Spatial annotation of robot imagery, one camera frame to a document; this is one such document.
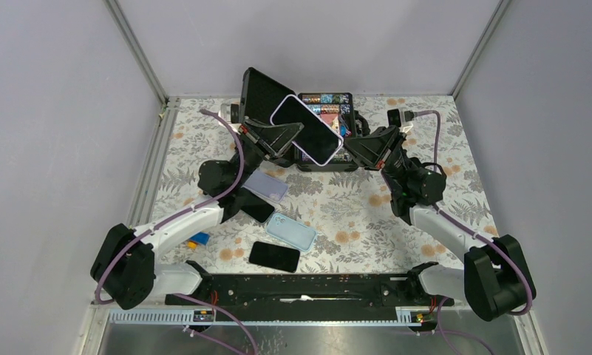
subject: robotic arm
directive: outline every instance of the robotic arm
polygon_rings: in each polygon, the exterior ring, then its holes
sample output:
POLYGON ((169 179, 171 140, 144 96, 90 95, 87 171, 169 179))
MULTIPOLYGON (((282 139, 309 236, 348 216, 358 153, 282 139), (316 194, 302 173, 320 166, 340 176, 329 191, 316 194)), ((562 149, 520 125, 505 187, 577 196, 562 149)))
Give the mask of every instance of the robotic arm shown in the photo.
MULTIPOLYGON (((437 263, 413 268, 409 272, 413 296, 439 294, 464 300, 479 317, 488 321, 523 305, 527 300, 525 288, 502 257, 476 240, 476 234, 467 232, 472 229, 465 223, 453 223, 443 216, 436 203, 443 198, 446 176, 427 169, 435 164, 406 156, 406 150, 402 149, 406 135, 398 126, 390 121, 389 127, 379 127, 366 137, 347 138, 344 148, 359 166, 381 171, 392 195, 390 203, 395 216, 432 235, 465 264, 464 270, 437 263)), ((239 127, 243 176, 235 189, 207 206, 191 212, 175 212, 135 227, 134 231, 123 224, 113 227, 92 267, 94 280, 101 278, 112 258, 136 235, 153 231, 142 243, 129 249, 126 257, 112 269, 103 288, 123 309, 135 307, 149 295, 193 293, 202 281, 203 270, 189 264, 155 264, 154 260, 190 236, 225 222, 240 209, 245 211, 251 193, 241 189, 241 185, 263 160, 281 157, 301 129, 301 124, 266 126, 246 119, 239 127)), ((206 161, 199 170, 198 186, 207 195, 217 196, 235 181, 239 164, 238 154, 230 160, 206 161)), ((494 242, 522 270, 534 298, 535 289, 519 243, 510 236, 495 238, 494 242)))

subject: orange flower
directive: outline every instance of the orange flower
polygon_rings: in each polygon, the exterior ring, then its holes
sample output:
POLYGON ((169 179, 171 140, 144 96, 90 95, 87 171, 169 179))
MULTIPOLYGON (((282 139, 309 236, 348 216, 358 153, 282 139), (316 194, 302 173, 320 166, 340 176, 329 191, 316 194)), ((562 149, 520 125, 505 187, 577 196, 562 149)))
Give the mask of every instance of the orange flower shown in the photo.
POLYGON ((348 233, 345 231, 338 231, 337 234, 335 234, 335 240, 341 244, 348 243, 348 233))
POLYGON ((370 206, 372 207, 379 207, 381 204, 383 204, 383 199, 378 195, 372 195, 370 196, 368 202, 370 202, 370 206))
POLYGON ((485 226, 485 228, 483 228, 483 230, 491 235, 495 235, 495 236, 498 235, 498 231, 496 230, 496 227, 494 227, 494 226, 485 226))
POLYGON ((441 245, 441 244, 437 244, 437 245, 435 246, 435 251, 436 251, 438 254, 443 254, 443 253, 445 253, 445 252, 446 252, 446 250, 448 250, 448 249, 446 249, 446 247, 445 247, 445 246, 443 246, 443 245, 441 245))
POLYGON ((422 255, 425 257, 434 257, 435 256, 435 248, 432 246, 425 244, 422 246, 422 255))
POLYGON ((222 249, 220 251, 220 259, 222 261, 229 261, 230 259, 233 258, 233 251, 226 248, 226 249, 222 249))

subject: floral tablecloth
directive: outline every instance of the floral tablecloth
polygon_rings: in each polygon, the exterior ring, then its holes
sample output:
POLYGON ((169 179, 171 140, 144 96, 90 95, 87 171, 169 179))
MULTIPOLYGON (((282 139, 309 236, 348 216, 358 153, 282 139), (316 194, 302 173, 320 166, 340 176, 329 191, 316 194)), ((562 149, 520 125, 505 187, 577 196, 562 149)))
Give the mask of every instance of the floral tablecloth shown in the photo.
MULTIPOLYGON (((152 219, 161 218, 194 202, 201 191, 197 170, 204 160, 229 159, 232 137, 213 118, 198 111, 217 112, 224 98, 182 100, 163 168, 152 219)), ((357 109, 372 131, 387 125, 387 110, 436 109, 442 115, 438 163, 448 175, 444 201, 450 212, 480 231, 496 235, 491 211, 463 132, 457 108, 450 96, 354 97, 357 109)), ((435 139, 434 115, 419 117, 406 140, 408 155, 431 161, 435 139)), ((302 221, 319 232, 313 248, 302 253, 300 273, 402 272, 420 263, 438 261, 445 266, 461 262, 430 235, 396 218, 389 206, 389 191, 377 172, 300 172, 264 162, 261 170, 289 185, 276 210, 302 221)), ((285 245, 265 232, 265 226, 240 212, 222 225, 206 231, 207 246, 192 250, 181 244, 163 259, 165 263, 195 260, 211 273, 280 272, 248 263, 257 241, 285 245)))

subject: smartphone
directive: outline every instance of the smartphone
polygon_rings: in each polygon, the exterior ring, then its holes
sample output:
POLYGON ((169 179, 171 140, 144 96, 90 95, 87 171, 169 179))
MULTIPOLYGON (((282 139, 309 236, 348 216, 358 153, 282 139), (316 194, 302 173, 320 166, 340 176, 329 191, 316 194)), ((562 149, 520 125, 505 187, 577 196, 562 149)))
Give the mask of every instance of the smartphone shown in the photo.
POLYGON ((267 266, 286 272, 296 272, 300 250, 254 242, 248 261, 258 266, 267 266))
POLYGON ((249 192, 241 210, 248 216, 254 218, 257 222, 265 223, 274 213, 275 208, 271 204, 265 202, 262 198, 249 192))
POLYGON ((304 128, 293 140, 293 145, 318 166, 325 166, 341 149, 344 139, 295 95, 287 95, 270 116, 270 123, 299 122, 304 128))

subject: tabletop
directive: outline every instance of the tabletop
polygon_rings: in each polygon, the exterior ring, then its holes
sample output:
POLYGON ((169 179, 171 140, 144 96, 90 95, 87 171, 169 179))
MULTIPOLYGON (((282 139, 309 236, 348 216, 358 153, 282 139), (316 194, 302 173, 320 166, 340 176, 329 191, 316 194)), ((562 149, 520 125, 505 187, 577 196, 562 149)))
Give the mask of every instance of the tabletop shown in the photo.
MULTIPOLYGON (((220 110, 227 98, 182 100, 171 136, 152 219, 164 217, 200 196, 197 170, 205 160, 227 160, 234 153, 232 137, 201 108, 220 110)), ((440 205, 479 231, 497 235, 455 102, 451 96, 355 96, 354 107, 372 131, 387 125, 387 110, 435 109, 441 113, 438 163, 448 176, 440 205)), ((404 143, 408 156, 432 161, 436 118, 416 118, 404 143)), ((461 262, 427 233, 393 215, 389 191, 378 172, 300 172, 267 161, 260 169, 289 185, 276 211, 311 226, 318 237, 302 253, 299 273, 403 272, 429 261, 461 267, 461 262)), ((209 273, 278 273, 248 263, 257 240, 288 246, 271 237, 265 226, 243 212, 206 231, 211 239, 195 250, 184 244, 170 251, 162 263, 198 262, 209 273)))

